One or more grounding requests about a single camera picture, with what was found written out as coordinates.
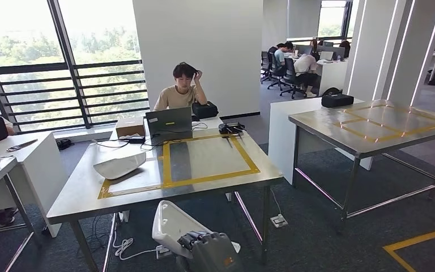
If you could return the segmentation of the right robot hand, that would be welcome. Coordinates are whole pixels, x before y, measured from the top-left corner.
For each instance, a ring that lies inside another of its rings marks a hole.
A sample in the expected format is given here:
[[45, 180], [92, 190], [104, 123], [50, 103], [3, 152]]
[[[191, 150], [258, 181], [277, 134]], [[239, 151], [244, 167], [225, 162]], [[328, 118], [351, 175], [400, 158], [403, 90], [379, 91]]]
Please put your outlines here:
[[244, 271], [232, 241], [225, 233], [190, 231], [177, 242], [188, 256], [176, 257], [180, 271]]

